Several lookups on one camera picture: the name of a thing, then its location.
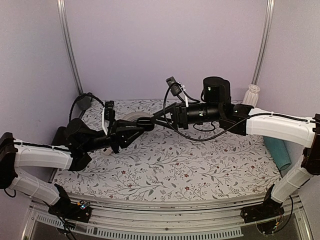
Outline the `black earbud charging case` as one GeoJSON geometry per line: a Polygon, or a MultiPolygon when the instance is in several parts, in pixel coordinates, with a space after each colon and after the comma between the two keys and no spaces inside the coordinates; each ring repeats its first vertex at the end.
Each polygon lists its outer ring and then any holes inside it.
{"type": "Polygon", "coordinates": [[[136,120],[136,127],[143,128],[145,132],[150,132],[155,128],[155,123],[151,117],[139,117],[136,120]]]}

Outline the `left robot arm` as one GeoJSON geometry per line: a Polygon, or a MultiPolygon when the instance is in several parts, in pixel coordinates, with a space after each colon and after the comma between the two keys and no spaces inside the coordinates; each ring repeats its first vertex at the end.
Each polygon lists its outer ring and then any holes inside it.
{"type": "Polygon", "coordinates": [[[63,198],[63,188],[46,183],[22,170],[22,167],[43,167],[82,171],[91,161],[90,153],[111,148],[117,154],[140,135],[152,131],[149,117],[136,121],[115,120],[101,130],[89,128],[81,119],[73,119],[57,131],[61,145],[46,145],[15,139],[11,132],[0,137],[0,187],[12,189],[54,205],[63,216],[74,213],[74,205],[63,198]]]}

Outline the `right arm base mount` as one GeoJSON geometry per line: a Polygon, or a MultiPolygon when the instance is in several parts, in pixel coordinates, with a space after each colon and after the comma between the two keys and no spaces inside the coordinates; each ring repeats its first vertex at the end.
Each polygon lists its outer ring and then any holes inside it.
{"type": "Polygon", "coordinates": [[[256,223],[261,234],[272,235],[280,225],[284,213],[282,205],[260,203],[243,207],[240,216],[245,223],[256,223]]]}

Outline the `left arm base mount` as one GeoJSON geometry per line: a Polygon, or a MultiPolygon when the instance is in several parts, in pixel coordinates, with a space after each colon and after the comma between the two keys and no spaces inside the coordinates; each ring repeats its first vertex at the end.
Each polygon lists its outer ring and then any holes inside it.
{"type": "Polygon", "coordinates": [[[90,206],[71,203],[70,200],[58,200],[54,205],[49,206],[48,213],[67,220],[74,220],[82,223],[88,223],[92,214],[90,206]]]}

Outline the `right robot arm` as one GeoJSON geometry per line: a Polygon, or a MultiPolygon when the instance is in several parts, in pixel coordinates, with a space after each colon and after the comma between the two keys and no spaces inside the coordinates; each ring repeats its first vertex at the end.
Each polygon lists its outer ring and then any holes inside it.
{"type": "Polygon", "coordinates": [[[187,129],[190,124],[217,120],[224,132],[237,135],[259,135],[289,141],[304,147],[303,157],[285,179],[273,184],[267,191],[258,213],[269,218],[289,195],[302,187],[313,176],[320,174],[320,116],[296,117],[262,110],[247,104],[232,104],[231,86],[226,79],[217,76],[203,80],[201,102],[188,101],[165,104],[153,115],[158,124],[175,132],[187,129]]]}

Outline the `white case near left arm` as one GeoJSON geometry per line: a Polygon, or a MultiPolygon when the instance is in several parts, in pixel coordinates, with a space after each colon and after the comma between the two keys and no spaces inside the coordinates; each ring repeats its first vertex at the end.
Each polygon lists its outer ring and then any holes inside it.
{"type": "Polygon", "coordinates": [[[105,148],[104,150],[102,150],[102,153],[105,155],[105,156],[109,156],[113,153],[113,150],[111,148],[105,148]]]}

